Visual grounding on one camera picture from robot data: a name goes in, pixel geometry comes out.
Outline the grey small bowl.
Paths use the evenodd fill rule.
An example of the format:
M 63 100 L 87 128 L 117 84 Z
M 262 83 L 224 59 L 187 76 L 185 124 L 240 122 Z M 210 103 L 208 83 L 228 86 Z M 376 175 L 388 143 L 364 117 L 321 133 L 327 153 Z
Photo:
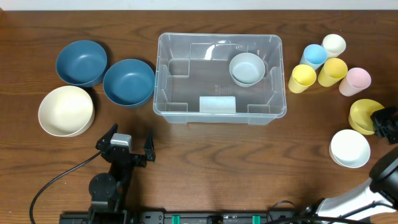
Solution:
M 235 84 L 250 87 L 260 82 L 266 75 L 267 64 L 256 54 L 241 53 L 232 58 L 229 72 Z

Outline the yellow small bowl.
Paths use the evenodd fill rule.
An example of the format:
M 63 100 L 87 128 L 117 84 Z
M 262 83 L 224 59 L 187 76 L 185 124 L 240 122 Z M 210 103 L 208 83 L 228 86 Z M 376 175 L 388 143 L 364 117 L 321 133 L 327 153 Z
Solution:
M 350 126 L 363 135 L 375 133 L 371 115 L 378 110 L 384 109 L 380 103 L 370 99 L 355 101 L 350 108 L 348 121 Z

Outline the light blue cup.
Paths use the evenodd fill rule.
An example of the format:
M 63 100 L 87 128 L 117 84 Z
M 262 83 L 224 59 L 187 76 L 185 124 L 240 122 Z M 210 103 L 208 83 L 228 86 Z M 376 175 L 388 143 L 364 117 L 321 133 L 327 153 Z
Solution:
M 327 60 L 327 52 L 324 47 L 318 44 L 308 45 L 302 54 L 300 64 L 305 64 L 317 70 Z

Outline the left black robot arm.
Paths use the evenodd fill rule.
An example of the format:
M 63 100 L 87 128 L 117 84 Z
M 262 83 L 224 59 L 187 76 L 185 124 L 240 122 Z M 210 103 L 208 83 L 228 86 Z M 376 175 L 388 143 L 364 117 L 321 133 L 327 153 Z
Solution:
M 96 149 L 111 167 L 90 181 L 89 223 L 135 223 L 135 215 L 124 208 L 132 172 L 136 167 L 146 167 L 147 162 L 154 162 L 156 158 L 153 131 L 148 133 L 144 153 L 134 154 L 132 137 L 117 130 L 118 125 L 114 124 L 96 143 Z

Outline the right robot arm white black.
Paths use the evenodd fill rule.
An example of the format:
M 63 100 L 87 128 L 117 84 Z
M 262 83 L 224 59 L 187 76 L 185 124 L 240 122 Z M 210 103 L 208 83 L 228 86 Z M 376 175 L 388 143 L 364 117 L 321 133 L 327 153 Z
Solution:
M 377 110 L 369 116 L 379 138 L 388 144 L 397 143 L 397 107 Z M 370 145 L 366 138 L 352 129 L 337 132 L 329 146 L 331 158 L 339 165 L 359 168 L 370 158 Z M 360 221 L 380 213 L 397 211 L 397 148 L 379 159 L 369 172 L 369 179 L 355 189 L 338 197 L 321 199 L 309 206 L 305 214 L 314 217 Z

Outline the pink cup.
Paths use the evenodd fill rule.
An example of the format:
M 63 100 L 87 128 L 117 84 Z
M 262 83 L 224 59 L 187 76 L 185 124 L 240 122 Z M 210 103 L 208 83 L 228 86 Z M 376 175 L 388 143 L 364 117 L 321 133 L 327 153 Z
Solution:
M 371 85 L 371 76 L 363 68 L 351 68 L 339 85 L 339 91 L 344 96 L 353 96 Z

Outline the white small bowl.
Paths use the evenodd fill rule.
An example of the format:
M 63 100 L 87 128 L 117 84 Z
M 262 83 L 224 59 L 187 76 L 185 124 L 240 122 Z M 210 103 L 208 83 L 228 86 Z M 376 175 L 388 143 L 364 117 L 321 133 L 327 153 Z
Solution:
M 356 169 L 368 162 L 371 148 L 362 134 L 352 129 L 344 129 L 332 137 L 329 153 L 338 165 Z

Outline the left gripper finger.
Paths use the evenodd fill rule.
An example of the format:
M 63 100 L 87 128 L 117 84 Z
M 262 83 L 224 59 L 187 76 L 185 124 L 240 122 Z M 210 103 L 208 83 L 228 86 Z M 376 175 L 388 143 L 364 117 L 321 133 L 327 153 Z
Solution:
M 150 130 L 144 144 L 144 152 L 146 160 L 151 162 L 155 161 L 155 149 L 154 149 L 153 137 L 154 137 L 153 130 Z
M 111 139 L 115 133 L 117 133 L 118 130 L 118 124 L 115 123 L 110 130 L 103 135 L 102 138 L 100 138 L 96 142 L 95 148 L 99 151 L 105 151 L 110 145 L 111 145 Z

